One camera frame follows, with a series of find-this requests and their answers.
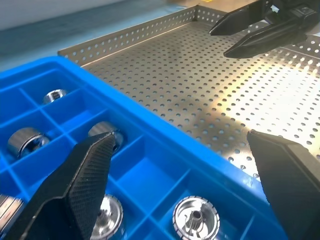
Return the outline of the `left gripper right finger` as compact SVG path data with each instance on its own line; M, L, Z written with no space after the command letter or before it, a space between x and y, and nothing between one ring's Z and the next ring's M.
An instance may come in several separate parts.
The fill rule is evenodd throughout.
M247 133L263 192L290 240L320 238L320 163L301 144Z

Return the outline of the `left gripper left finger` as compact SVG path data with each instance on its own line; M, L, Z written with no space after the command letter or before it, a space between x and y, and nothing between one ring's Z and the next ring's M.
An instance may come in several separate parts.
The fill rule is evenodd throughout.
M42 182L4 239L90 239L105 195L114 145L112 132L76 144Z

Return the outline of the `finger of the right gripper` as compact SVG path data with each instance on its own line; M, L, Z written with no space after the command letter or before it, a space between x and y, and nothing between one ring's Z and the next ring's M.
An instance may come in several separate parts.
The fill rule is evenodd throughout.
M211 36L230 36L263 20L272 6L271 0L256 0L225 14L210 29Z
M279 47L297 44L306 40L307 30L307 14L279 16L272 19L268 26L248 33L224 52L224 56L245 59Z

